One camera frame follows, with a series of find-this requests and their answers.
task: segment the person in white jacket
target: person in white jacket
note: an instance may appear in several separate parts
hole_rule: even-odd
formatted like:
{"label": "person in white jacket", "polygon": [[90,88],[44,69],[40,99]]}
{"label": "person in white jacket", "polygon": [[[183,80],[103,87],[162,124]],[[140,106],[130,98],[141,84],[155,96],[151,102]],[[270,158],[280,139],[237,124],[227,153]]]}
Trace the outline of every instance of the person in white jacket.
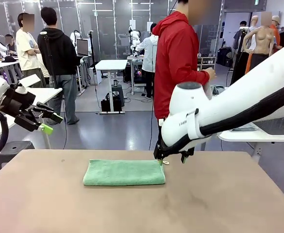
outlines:
{"label": "person in white jacket", "polygon": [[152,34],[152,29],[156,25],[156,23],[151,25],[150,37],[145,38],[143,42],[137,45],[135,48],[136,51],[145,50],[142,70],[145,71],[147,92],[146,98],[149,100],[154,96],[155,67],[159,37]]}

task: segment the gray jeans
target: gray jeans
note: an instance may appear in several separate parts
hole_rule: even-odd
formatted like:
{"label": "gray jeans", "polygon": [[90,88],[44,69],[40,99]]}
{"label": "gray jeans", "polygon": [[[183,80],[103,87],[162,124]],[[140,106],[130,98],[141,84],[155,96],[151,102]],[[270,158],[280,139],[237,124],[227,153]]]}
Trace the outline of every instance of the gray jeans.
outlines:
{"label": "gray jeans", "polygon": [[[67,118],[67,124],[73,124],[77,121],[75,115],[75,99],[77,97],[77,82],[75,75],[56,75],[58,87],[63,89],[55,97],[50,99],[49,106],[54,109],[55,113],[60,115],[62,97],[64,95],[65,113]],[[52,77],[50,77],[49,87],[55,87]]]}
{"label": "gray jeans", "polygon": [[40,78],[41,82],[35,83],[34,85],[32,85],[32,87],[46,87],[46,80],[40,68],[23,70],[22,73],[24,78],[29,77],[33,74],[36,74]]}

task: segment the white jacket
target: white jacket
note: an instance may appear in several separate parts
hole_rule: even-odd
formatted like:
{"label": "white jacket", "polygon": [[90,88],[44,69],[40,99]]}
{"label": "white jacket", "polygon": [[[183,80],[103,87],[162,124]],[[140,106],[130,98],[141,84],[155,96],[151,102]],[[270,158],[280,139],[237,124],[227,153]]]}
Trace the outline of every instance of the white jacket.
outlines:
{"label": "white jacket", "polygon": [[136,46],[136,51],[145,50],[144,61],[142,69],[148,72],[155,72],[158,36],[151,35],[143,40],[143,42]]}

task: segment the green towel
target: green towel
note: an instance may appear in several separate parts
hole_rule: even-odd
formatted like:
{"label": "green towel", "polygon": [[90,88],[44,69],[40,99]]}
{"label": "green towel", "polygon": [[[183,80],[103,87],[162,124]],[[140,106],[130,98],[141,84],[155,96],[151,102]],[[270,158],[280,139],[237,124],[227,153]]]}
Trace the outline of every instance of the green towel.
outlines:
{"label": "green towel", "polygon": [[163,167],[157,160],[90,160],[84,185],[124,186],[163,184]]}

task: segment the red hood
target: red hood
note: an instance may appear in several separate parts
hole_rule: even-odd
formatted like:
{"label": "red hood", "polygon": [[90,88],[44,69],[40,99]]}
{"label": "red hood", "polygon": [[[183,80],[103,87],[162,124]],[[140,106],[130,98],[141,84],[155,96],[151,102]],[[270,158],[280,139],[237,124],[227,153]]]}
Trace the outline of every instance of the red hood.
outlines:
{"label": "red hood", "polygon": [[158,35],[159,37],[161,36],[162,32],[167,28],[167,26],[171,25],[172,23],[176,21],[184,21],[188,23],[188,19],[186,15],[184,15],[181,12],[174,12],[173,14],[169,15],[165,19],[161,20],[156,27],[154,27],[152,33],[154,35]]}

